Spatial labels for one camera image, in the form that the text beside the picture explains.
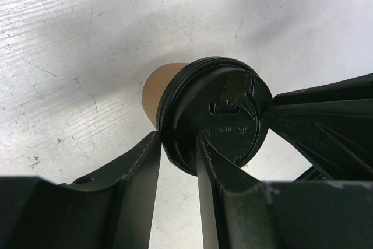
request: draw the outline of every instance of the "brown paper cup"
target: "brown paper cup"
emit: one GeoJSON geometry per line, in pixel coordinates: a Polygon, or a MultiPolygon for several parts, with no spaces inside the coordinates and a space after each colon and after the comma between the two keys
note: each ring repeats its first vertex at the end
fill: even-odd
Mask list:
{"type": "Polygon", "coordinates": [[[142,89],[142,106],[145,114],[156,127],[156,116],[162,94],[172,78],[188,64],[165,64],[157,68],[146,80],[142,89]]]}

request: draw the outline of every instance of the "black plastic part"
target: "black plastic part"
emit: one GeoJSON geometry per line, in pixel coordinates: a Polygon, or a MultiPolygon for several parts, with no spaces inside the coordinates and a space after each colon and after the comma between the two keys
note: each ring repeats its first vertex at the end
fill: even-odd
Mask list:
{"type": "Polygon", "coordinates": [[[258,74],[243,62],[210,57],[182,69],[167,86],[157,128],[169,160],[196,175],[195,138],[204,134],[238,166],[258,151],[268,127],[262,110],[272,95],[258,74]]]}
{"type": "Polygon", "coordinates": [[[279,94],[262,122],[328,180],[373,180],[373,74],[279,94]]]}
{"type": "Polygon", "coordinates": [[[197,139],[205,249],[373,248],[373,182],[263,183],[197,139]]]}
{"type": "Polygon", "coordinates": [[[0,178],[0,248],[146,249],[160,133],[71,185],[0,178]]]}

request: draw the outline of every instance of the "black lid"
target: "black lid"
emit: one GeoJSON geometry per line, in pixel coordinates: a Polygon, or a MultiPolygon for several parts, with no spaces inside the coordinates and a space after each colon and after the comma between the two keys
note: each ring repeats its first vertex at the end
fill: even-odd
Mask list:
{"type": "Polygon", "coordinates": [[[243,166],[260,148],[268,127],[260,122],[272,95],[243,62],[209,57],[183,68],[162,95],[157,110],[169,160],[196,175],[196,136],[206,135],[215,149],[243,166]]]}

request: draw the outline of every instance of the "scratched surface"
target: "scratched surface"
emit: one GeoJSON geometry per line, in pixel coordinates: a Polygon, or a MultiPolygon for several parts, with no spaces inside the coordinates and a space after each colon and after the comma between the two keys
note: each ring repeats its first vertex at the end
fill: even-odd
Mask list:
{"type": "MultiPolygon", "coordinates": [[[[71,182],[152,125],[152,70],[211,55],[248,63],[273,94],[373,72],[373,0],[0,0],[0,174],[71,182]]],[[[269,134],[245,168],[308,163],[269,134]]],[[[150,248],[202,248],[196,178],[163,155],[150,248]]]]}

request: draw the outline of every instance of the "white table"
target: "white table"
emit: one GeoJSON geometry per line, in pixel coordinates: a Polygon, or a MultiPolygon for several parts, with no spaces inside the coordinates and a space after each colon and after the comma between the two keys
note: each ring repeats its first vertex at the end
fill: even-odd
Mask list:
{"type": "MultiPolygon", "coordinates": [[[[236,58],[275,95],[373,72],[372,46],[373,0],[0,0],[0,172],[69,183],[126,152],[162,64],[236,58]]],[[[308,166],[270,133],[245,169],[308,166]]],[[[150,248],[202,248],[196,178],[165,155],[150,248]]]]}

